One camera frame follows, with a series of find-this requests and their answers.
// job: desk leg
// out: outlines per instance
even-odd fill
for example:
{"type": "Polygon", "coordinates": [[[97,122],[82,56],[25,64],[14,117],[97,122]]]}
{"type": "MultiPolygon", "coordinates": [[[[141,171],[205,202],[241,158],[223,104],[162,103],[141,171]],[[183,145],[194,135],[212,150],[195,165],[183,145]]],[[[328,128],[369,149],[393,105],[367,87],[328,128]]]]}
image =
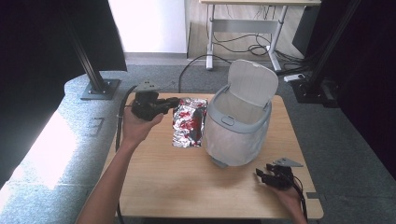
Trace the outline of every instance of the desk leg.
{"type": "Polygon", "coordinates": [[[285,20],[286,12],[288,11],[288,6],[283,6],[282,12],[280,14],[280,18],[277,21],[277,26],[276,26],[276,31],[274,33],[273,40],[271,42],[271,46],[267,46],[268,50],[268,55],[270,56],[271,62],[274,66],[275,71],[280,71],[280,65],[279,62],[277,61],[277,57],[275,55],[275,48],[276,48],[276,42],[279,39],[280,31],[282,30],[283,22],[285,20]]]}
{"type": "Polygon", "coordinates": [[[213,69],[213,20],[215,19],[215,5],[212,5],[212,16],[209,17],[209,43],[206,51],[206,70],[213,69]]]}

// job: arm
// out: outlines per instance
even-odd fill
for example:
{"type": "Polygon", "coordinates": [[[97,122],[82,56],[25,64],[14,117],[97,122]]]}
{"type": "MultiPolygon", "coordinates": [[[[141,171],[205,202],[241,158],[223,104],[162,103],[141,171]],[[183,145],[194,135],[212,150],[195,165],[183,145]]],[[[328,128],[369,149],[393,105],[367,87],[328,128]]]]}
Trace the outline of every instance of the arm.
{"type": "Polygon", "coordinates": [[[130,107],[124,109],[120,148],[85,202],[77,223],[113,222],[132,154],[162,119],[163,114],[160,114],[153,121],[144,121],[131,113],[130,107]]]}
{"type": "Polygon", "coordinates": [[[267,185],[267,187],[273,191],[283,206],[288,210],[291,220],[294,224],[306,224],[303,211],[301,209],[300,196],[297,190],[289,188],[286,190],[280,190],[267,185]]]}

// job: white wall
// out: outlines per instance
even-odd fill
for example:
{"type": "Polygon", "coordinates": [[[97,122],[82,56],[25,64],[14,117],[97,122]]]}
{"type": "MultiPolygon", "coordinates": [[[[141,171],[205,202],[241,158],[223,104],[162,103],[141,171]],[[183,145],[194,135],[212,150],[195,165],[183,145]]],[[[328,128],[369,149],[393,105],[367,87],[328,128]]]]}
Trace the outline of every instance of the white wall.
{"type": "Polygon", "coordinates": [[[108,0],[124,52],[187,53],[185,1],[108,0]]]}

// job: black stand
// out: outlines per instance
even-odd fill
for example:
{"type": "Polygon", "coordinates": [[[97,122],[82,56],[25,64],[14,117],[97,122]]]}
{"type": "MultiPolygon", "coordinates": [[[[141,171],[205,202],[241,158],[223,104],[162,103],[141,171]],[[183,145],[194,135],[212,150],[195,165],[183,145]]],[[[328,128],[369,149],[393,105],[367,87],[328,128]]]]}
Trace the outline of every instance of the black stand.
{"type": "Polygon", "coordinates": [[[73,27],[73,23],[70,21],[70,18],[63,4],[61,4],[60,12],[69,38],[79,58],[79,61],[81,62],[81,65],[83,66],[85,72],[88,75],[88,78],[90,79],[90,84],[88,84],[80,99],[111,100],[113,98],[114,92],[119,86],[120,81],[118,79],[103,79],[99,71],[93,68],[90,59],[85,52],[85,49],[83,48],[81,42],[78,39],[78,35],[73,27]]]}
{"type": "Polygon", "coordinates": [[[325,73],[322,72],[322,69],[360,3],[361,0],[352,0],[348,4],[346,13],[332,35],[329,45],[321,55],[312,77],[308,81],[291,82],[298,103],[324,104],[325,106],[331,107],[336,106],[335,98],[332,96],[333,89],[331,86],[333,86],[333,84],[324,82],[325,73]]]}

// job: silver wrapper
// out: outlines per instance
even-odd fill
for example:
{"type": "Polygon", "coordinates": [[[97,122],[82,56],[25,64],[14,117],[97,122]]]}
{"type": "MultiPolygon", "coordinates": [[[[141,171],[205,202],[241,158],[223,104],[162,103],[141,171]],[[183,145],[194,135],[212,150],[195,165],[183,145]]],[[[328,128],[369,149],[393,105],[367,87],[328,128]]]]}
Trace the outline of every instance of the silver wrapper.
{"type": "Polygon", "coordinates": [[[181,98],[173,112],[173,146],[200,147],[204,133],[206,99],[181,98]]]}

